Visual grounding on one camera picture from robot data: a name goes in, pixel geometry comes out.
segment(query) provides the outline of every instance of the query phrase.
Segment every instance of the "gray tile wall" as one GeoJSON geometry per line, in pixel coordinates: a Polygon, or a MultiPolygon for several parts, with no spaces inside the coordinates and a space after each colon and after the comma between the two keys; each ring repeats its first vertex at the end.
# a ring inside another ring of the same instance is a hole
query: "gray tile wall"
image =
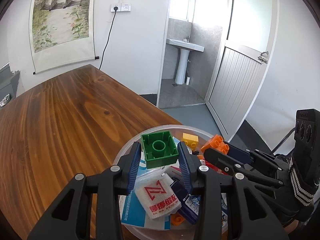
{"type": "MultiPolygon", "coordinates": [[[[192,23],[169,18],[167,39],[183,40],[190,36],[192,23]]],[[[166,44],[164,52],[164,63],[162,79],[173,79],[175,77],[180,57],[180,50],[166,44]]]]}
{"type": "Polygon", "coordinates": [[[190,34],[190,42],[204,46],[204,52],[191,51],[189,54],[187,73],[190,76],[190,86],[193,87],[201,97],[205,97],[216,63],[222,27],[203,27],[193,23],[190,34]]]}

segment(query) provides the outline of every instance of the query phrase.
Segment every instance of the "electrical outlet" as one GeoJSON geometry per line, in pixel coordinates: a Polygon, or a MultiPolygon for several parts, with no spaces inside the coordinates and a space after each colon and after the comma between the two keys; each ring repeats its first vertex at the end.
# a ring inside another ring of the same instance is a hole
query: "electrical outlet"
{"type": "Polygon", "coordinates": [[[130,12],[131,11],[131,3],[122,3],[121,4],[122,12],[130,12]]]}
{"type": "Polygon", "coordinates": [[[121,11],[121,3],[113,3],[111,4],[111,12],[114,12],[114,7],[117,6],[118,7],[118,10],[117,12],[120,12],[121,11]]]}

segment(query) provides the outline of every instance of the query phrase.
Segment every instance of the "yellow lego brick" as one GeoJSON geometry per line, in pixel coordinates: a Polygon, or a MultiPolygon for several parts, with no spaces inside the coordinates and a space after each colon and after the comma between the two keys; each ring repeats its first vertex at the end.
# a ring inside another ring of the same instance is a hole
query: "yellow lego brick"
{"type": "Polygon", "coordinates": [[[188,147],[191,148],[191,150],[195,150],[198,142],[199,142],[199,138],[196,135],[192,135],[192,134],[188,134],[188,133],[183,133],[182,135],[182,141],[184,141],[186,143],[186,145],[188,147]]]}

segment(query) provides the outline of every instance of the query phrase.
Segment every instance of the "chrome handle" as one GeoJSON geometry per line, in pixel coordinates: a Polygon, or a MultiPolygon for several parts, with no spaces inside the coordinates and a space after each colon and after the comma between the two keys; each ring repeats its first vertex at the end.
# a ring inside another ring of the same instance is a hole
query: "chrome handle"
{"type": "Polygon", "coordinates": [[[269,55],[269,52],[268,51],[262,52],[262,53],[260,53],[260,56],[263,56],[263,54],[269,55]]]}

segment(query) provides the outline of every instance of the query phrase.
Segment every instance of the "door latch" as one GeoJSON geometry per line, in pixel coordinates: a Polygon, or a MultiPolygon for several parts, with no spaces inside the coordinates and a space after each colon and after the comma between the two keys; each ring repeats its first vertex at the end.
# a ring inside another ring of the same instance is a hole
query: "door latch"
{"type": "Polygon", "coordinates": [[[258,60],[260,60],[261,62],[267,64],[267,63],[268,63],[268,60],[262,57],[264,54],[269,55],[269,51],[265,51],[265,52],[260,53],[260,56],[258,56],[258,60]]]}
{"type": "Polygon", "coordinates": [[[263,63],[268,63],[268,60],[265,59],[264,57],[258,56],[258,60],[262,61],[263,63]]]}

